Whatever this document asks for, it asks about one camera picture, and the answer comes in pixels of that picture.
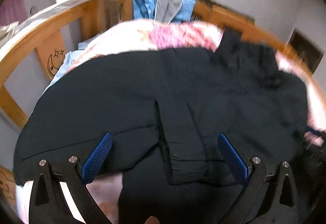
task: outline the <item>black jacket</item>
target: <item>black jacket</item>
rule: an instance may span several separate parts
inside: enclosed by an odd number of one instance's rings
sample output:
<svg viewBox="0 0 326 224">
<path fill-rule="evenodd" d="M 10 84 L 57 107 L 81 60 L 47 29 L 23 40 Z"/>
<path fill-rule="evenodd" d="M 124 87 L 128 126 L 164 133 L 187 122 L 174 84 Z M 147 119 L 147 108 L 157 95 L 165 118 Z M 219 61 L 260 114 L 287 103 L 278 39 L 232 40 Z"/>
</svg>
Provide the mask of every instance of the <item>black jacket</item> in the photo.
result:
<svg viewBox="0 0 326 224">
<path fill-rule="evenodd" d="M 215 53 L 203 48 L 127 52 L 92 59 L 39 99 L 17 141 L 17 184 L 32 180 L 39 161 L 66 161 L 108 131 L 113 147 L 101 173 L 134 167 L 155 147 L 170 184 L 217 186 L 232 176 L 217 149 L 236 131 L 249 156 L 291 161 L 294 132 L 307 121 L 304 83 L 278 71 L 273 49 L 225 33 Z"/>
</svg>

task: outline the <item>light blue fabric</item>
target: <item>light blue fabric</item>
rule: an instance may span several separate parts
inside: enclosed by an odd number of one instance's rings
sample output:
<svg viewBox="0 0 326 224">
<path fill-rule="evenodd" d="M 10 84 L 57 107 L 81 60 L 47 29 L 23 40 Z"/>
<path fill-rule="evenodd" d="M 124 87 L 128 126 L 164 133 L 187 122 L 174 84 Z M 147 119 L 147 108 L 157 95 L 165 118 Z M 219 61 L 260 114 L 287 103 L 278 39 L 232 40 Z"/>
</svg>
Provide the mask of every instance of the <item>light blue fabric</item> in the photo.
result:
<svg viewBox="0 0 326 224">
<path fill-rule="evenodd" d="M 81 42 L 78 44 L 78 50 L 68 52 L 65 55 L 65 59 L 63 60 L 63 64 L 59 68 L 58 72 L 55 74 L 54 78 L 50 82 L 49 86 L 46 87 L 45 90 L 47 90 L 49 87 L 51 87 L 54 83 L 56 83 L 59 79 L 61 79 L 68 71 L 68 69 L 71 67 L 72 63 L 80 56 L 82 52 L 87 48 L 89 43 L 94 40 L 96 37 L 98 37 L 100 34 L 95 35 L 94 37 L 85 40 L 84 42 Z"/>
<path fill-rule="evenodd" d="M 196 0 L 182 0 L 182 7 L 172 22 L 190 21 Z M 133 0 L 134 19 L 154 19 L 156 0 Z"/>
</svg>

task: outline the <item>blue gripper pad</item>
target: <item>blue gripper pad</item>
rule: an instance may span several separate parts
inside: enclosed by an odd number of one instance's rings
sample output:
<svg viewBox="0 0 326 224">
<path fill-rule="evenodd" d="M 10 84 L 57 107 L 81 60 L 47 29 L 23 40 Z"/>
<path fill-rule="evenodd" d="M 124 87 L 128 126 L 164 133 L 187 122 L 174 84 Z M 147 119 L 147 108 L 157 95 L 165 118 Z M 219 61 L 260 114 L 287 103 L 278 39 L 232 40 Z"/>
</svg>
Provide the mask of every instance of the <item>blue gripper pad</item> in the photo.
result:
<svg viewBox="0 0 326 224">
<path fill-rule="evenodd" d="M 219 134 L 217 138 L 217 146 L 229 167 L 235 182 L 245 187 L 249 181 L 251 173 L 250 169 L 224 133 Z"/>
<path fill-rule="evenodd" d="M 83 185 L 92 183 L 112 147 L 112 135 L 106 133 L 82 166 L 80 180 Z"/>
</svg>

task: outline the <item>purple curtain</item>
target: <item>purple curtain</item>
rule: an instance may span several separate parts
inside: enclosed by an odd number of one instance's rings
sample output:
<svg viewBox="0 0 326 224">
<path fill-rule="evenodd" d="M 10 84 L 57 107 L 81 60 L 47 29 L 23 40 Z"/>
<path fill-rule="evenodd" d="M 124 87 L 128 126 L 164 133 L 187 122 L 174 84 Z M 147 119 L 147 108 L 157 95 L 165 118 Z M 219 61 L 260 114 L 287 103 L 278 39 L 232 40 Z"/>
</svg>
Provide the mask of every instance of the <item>purple curtain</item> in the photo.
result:
<svg viewBox="0 0 326 224">
<path fill-rule="evenodd" d="M 0 26 L 27 19 L 24 0 L 4 0 L 0 6 Z"/>
</svg>

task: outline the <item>metal screw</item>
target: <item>metal screw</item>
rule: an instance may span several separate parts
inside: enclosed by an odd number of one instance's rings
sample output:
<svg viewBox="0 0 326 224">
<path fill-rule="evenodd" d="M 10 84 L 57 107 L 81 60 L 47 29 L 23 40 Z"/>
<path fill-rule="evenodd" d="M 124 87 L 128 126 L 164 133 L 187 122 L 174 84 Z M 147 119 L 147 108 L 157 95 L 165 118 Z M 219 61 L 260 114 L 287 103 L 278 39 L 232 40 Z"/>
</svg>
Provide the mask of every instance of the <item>metal screw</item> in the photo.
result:
<svg viewBox="0 0 326 224">
<path fill-rule="evenodd" d="M 76 160 L 77 160 L 77 157 L 76 157 L 76 156 L 71 156 L 71 157 L 69 158 L 69 162 L 71 162 L 71 163 L 76 162 Z"/>
<path fill-rule="evenodd" d="M 289 165 L 289 163 L 288 162 L 286 162 L 286 161 L 283 161 L 282 162 L 282 165 L 285 167 L 285 168 L 287 168 L 287 167 L 289 167 L 290 165 Z"/>
<path fill-rule="evenodd" d="M 258 158 L 258 157 L 253 157 L 253 158 L 252 158 L 252 161 L 253 161 L 254 163 L 256 163 L 256 164 L 259 164 L 259 163 L 261 162 L 260 158 Z"/>
<path fill-rule="evenodd" d="M 40 166 L 44 166 L 46 164 L 46 160 L 41 160 L 40 162 L 39 162 L 39 165 Z"/>
</svg>

